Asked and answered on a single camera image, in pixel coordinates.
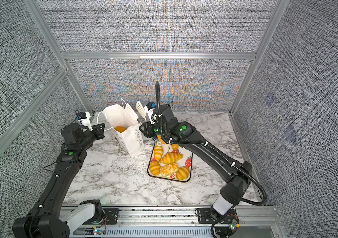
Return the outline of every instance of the black bracket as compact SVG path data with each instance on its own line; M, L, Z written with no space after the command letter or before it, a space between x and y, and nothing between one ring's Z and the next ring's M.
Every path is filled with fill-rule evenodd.
M198 208L196 210L198 223L199 224L213 224L214 218L211 216L211 207L210 208ZM231 213L229 213L224 219L222 219L219 224L231 224L233 221L233 214L236 215L236 210L234 209Z
M106 225L116 225L119 217L119 209L118 208L103 208L104 216L106 217L105 224ZM93 225L93 226L101 226L102 222L94 225L91 222L86 221L85 225Z

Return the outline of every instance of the gray fabric wall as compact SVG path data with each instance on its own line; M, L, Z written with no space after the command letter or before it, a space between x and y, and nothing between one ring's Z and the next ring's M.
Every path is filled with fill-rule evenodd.
M37 0L63 51L256 52L277 0Z
M249 60L200 59L70 59L95 111L120 104L133 107L155 99L161 83L161 102L173 110L229 110L250 65Z
M64 142L59 130L75 110L84 107L64 78L0 157L0 237L13 237L15 219L40 197L52 175L43 167L56 161Z
M234 116L288 235L338 237L338 1L290 1Z
M0 1L0 137L60 69L23 1Z
M0 1L0 137L61 69L22 0ZM67 78L0 157L0 237L38 200L56 160L59 129L84 110Z

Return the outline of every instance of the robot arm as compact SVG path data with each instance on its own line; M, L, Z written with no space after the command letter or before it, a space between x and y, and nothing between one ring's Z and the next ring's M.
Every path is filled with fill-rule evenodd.
M87 126L72 123L61 130L65 143L57 158L53 175L27 216L17 218L14 222L12 230L17 238L67 238L70 231L74 231L85 221L98 223L103 219L99 200L82 202L63 221L59 219L59 213L67 190L87 156L86 150L94 141L104 138L104 127L105 124L102 123L93 126L90 131Z
M230 207L238 205L240 201L253 205L264 205L267 197L262 186L250 175L252 166L245 161L241 164L208 142L197 129L186 121L178 122L173 115L169 104L160 105L160 88L156 83L156 108L153 109L152 119L155 123L146 122L140 126L140 131L146 137L160 135L168 144L178 144L192 151L210 165L226 182L220 190L220 196L213 205L218 213L215 217L224 215ZM252 202L243 198L250 182L255 183L261 190L263 199L261 202Z

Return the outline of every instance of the bread roll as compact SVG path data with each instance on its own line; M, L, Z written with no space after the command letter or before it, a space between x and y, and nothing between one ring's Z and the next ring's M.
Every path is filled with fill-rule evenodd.
M156 145L155 149L153 150L153 157L156 160L160 160L163 154L164 154L164 149L162 148L162 146Z
M169 176L177 172L178 165L176 163L167 164L164 167L161 167L160 171L161 171L161 175L166 177L166 176Z
M178 147L180 147L180 146L179 145L172 145L173 150L177 150Z
M157 160L155 161L151 161L149 164L149 171L151 172L151 174L153 175L159 175L160 174L160 164L158 163Z
M162 143L162 144L166 144L162 139L161 139L161 136L157 136L158 140Z
M160 163L163 164L170 164L170 163L175 163L178 160L182 159L183 155L180 153L172 153L172 152L167 152L164 157L160 159Z
M190 169L188 167L184 166L184 167L181 167L181 168L178 169L178 171L176 173L176 177L179 180L184 180L184 179L189 177L189 174L190 174Z

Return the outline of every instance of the white marble surface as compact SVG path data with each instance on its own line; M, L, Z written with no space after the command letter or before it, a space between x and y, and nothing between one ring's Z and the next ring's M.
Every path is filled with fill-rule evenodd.
M233 159L243 162L233 128L227 113L175 112L179 121L188 121L212 144ZM99 123L104 122L102 115ZM189 182L180 183L147 174L153 148L152 139L144 138L145 149L130 157L112 136L97 140L87 150L82 169L74 178L64 203L79 204L99 199L103 205L210 205L217 198L225 182L198 156L193 155ZM257 201L252 185L244 198Z

